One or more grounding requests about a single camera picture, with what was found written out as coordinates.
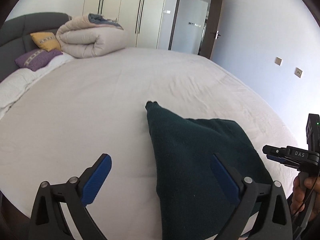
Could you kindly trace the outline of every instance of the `open door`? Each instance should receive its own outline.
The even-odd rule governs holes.
[[[205,29],[203,43],[201,46],[200,55],[208,59],[212,58],[213,46],[219,38],[219,23],[223,9],[224,0],[211,0],[207,27]]]

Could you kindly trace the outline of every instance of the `gray headboard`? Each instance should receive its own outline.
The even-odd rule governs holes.
[[[37,49],[30,33],[53,32],[69,20],[64,13],[33,13],[6,21],[0,29],[0,82],[19,67],[14,60]]]

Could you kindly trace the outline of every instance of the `green sweater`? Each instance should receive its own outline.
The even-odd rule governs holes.
[[[163,240],[205,240],[219,233],[235,206],[210,169],[220,153],[242,176],[272,179],[242,128],[234,121],[184,119],[157,102],[146,105],[157,167]],[[259,209],[256,204],[254,213]]]

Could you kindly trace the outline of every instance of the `wall socket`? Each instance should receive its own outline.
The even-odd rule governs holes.
[[[279,66],[281,66],[281,62],[282,62],[282,59],[280,59],[279,57],[276,57],[276,61],[275,63]]]
[[[296,70],[294,71],[294,74],[295,74],[296,76],[298,76],[299,78],[301,78],[302,70],[296,67]]]

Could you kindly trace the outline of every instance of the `mattress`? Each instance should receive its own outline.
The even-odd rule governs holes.
[[[108,153],[112,170],[89,213],[110,240],[161,239],[148,100],[184,118],[236,121],[291,193],[297,172],[262,147],[297,142],[259,95],[204,57],[137,48],[72,60],[24,93],[0,120],[0,190],[30,216],[42,181],[64,183]]]

